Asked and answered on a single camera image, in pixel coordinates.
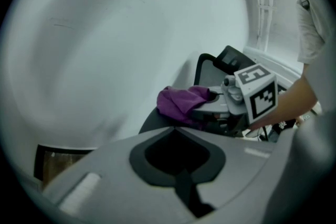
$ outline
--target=white shirt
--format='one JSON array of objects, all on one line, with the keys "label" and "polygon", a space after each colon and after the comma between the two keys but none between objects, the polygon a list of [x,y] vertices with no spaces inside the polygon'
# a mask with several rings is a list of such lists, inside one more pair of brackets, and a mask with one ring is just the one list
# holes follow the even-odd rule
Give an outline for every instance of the white shirt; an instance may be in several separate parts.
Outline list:
[{"label": "white shirt", "polygon": [[319,56],[308,67],[305,77],[323,112],[330,112],[336,110],[336,31],[325,43]]},{"label": "white shirt", "polygon": [[311,64],[332,34],[336,17],[328,0],[298,0],[300,50],[298,61]]}]

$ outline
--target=person's arm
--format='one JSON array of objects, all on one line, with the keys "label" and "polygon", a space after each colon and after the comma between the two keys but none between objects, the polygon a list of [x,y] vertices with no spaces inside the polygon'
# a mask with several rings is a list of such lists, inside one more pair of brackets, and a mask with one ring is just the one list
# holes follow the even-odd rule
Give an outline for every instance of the person's arm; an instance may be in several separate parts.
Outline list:
[{"label": "person's arm", "polygon": [[317,98],[305,76],[302,75],[284,94],[279,95],[278,107],[267,116],[252,124],[249,129],[273,125],[295,119],[311,110]]},{"label": "person's arm", "polygon": [[300,42],[298,61],[308,65],[320,53],[324,40],[318,34],[310,12],[299,2],[297,3]]},{"label": "person's arm", "polygon": [[303,72],[302,72],[302,75],[304,75],[304,74],[306,73],[308,67],[309,67],[309,64],[307,64],[307,63],[304,63],[304,64],[303,64]]}]

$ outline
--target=gray plastic panel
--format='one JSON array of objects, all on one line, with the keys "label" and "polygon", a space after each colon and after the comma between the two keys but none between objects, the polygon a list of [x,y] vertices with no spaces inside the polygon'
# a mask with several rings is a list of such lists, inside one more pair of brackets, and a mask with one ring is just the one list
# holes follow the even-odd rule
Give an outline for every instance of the gray plastic panel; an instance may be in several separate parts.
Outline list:
[{"label": "gray plastic panel", "polygon": [[336,110],[336,31],[326,40],[319,56],[309,65],[305,78],[324,112]]},{"label": "gray plastic panel", "polygon": [[223,87],[223,94],[225,96],[225,100],[226,100],[226,103],[227,103],[227,106],[229,108],[229,111],[232,115],[236,115],[236,116],[239,116],[239,115],[242,115],[242,114],[247,114],[247,108],[246,108],[246,104],[245,102],[239,104],[239,105],[236,105],[233,100],[231,99],[231,97],[229,96],[228,92],[227,92],[227,88],[222,85]]},{"label": "gray plastic panel", "polygon": [[193,114],[195,113],[228,113],[229,109],[225,97],[223,95],[222,89],[220,86],[209,87],[210,91],[219,93],[218,100],[215,102],[208,102],[201,105],[199,108],[193,109]]},{"label": "gray plastic panel", "polygon": [[129,164],[129,154],[135,145],[168,129],[100,147],[60,174],[44,195],[58,204],[86,173],[93,172],[102,179],[80,208],[80,218],[88,223],[186,223],[194,220],[173,188],[149,186]]},{"label": "gray plastic panel", "polygon": [[294,132],[293,129],[283,131],[263,168],[234,199],[194,223],[213,224],[225,220],[230,224],[261,224],[268,202],[286,167]]},{"label": "gray plastic panel", "polygon": [[211,183],[197,185],[202,202],[216,208],[236,197],[253,180],[275,147],[274,143],[246,141],[184,127],[181,129],[215,144],[225,153],[225,166],[216,179]]}]

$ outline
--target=white wall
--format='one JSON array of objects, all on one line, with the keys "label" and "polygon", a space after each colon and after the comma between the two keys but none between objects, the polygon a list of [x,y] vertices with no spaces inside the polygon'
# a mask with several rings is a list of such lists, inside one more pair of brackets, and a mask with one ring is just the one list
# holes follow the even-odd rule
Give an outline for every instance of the white wall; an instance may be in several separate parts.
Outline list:
[{"label": "white wall", "polygon": [[299,54],[299,27],[296,3],[298,0],[275,0],[267,52],[300,71],[303,64],[297,61]]},{"label": "white wall", "polygon": [[[8,20],[12,120],[74,148],[136,135],[160,90],[192,85],[201,53],[242,50],[249,32],[245,0],[16,0]],[[7,145],[23,132],[9,126]]]},{"label": "white wall", "polygon": [[[2,74],[6,72],[3,66],[1,72]],[[6,97],[2,98],[0,102],[2,115],[0,143],[2,149],[12,165],[19,166],[23,172],[33,176],[38,139],[34,131],[21,117],[12,93],[5,87],[8,81],[2,80],[1,84],[2,95]]]}]

